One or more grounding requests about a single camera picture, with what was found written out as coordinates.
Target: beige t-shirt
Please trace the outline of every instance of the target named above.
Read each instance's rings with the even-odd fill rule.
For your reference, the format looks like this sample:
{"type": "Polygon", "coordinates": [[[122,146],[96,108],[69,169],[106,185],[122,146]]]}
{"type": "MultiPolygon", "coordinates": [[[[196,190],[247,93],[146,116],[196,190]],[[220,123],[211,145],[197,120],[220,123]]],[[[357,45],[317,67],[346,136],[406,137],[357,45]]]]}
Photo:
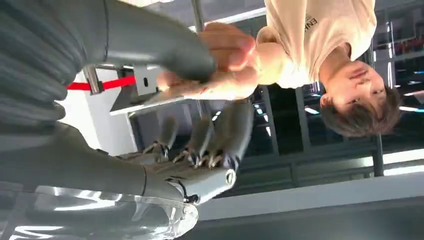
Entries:
{"type": "Polygon", "coordinates": [[[298,88],[319,80],[326,57],[349,43],[351,59],[370,46],[376,30],[375,0],[265,0],[267,26],[257,43],[277,42],[286,55],[277,83],[298,88]]]}

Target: nose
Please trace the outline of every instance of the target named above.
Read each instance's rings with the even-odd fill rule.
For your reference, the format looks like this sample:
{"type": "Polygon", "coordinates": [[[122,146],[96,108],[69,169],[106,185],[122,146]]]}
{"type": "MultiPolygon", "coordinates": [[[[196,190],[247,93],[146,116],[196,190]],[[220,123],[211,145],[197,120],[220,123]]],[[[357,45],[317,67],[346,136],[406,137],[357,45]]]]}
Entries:
{"type": "Polygon", "coordinates": [[[369,78],[361,78],[355,82],[355,89],[368,89],[371,86],[371,80],[369,78]]]}

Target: short brown hair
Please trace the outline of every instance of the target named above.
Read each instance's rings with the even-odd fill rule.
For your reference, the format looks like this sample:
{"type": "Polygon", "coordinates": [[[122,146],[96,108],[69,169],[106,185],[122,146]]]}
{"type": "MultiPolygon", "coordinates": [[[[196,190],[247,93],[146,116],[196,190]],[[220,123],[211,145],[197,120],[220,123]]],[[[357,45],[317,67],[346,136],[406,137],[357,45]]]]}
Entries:
{"type": "Polygon", "coordinates": [[[363,105],[355,104],[347,114],[339,113],[333,104],[321,106],[325,125],[345,137],[365,137],[389,134],[401,117],[401,98],[395,89],[385,86],[386,101],[381,106],[382,115],[363,105]]]}

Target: person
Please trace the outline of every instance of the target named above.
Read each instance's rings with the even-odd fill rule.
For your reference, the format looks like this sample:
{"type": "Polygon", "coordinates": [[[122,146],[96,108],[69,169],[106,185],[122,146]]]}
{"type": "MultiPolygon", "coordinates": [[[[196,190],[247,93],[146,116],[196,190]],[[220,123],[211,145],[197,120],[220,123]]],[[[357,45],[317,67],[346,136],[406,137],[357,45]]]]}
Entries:
{"type": "Polygon", "coordinates": [[[400,118],[400,97],[356,60],[371,44],[375,0],[265,0],[267,26],[256,41],[235,26],[210,23],[200,34],[216,58],[210,83],[158,76],[162,90],[185,86],[194,99],[239,99],[257,85],[298,88],[320,81],[321,116],[346,137],[386,134],[400,118]]]}

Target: ear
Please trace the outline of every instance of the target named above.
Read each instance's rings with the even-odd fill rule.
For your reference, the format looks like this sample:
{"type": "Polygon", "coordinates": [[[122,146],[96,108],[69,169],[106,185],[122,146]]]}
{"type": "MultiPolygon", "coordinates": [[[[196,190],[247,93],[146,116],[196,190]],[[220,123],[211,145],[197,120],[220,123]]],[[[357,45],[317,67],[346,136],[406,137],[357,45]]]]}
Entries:
{"type": "Polygon", "coordinates": [[[328,93],[324,93],[324,95],[321,96],[319,99],[319,104],[321,106],[327,106],[331,104],[331,96],[328,93]]]}

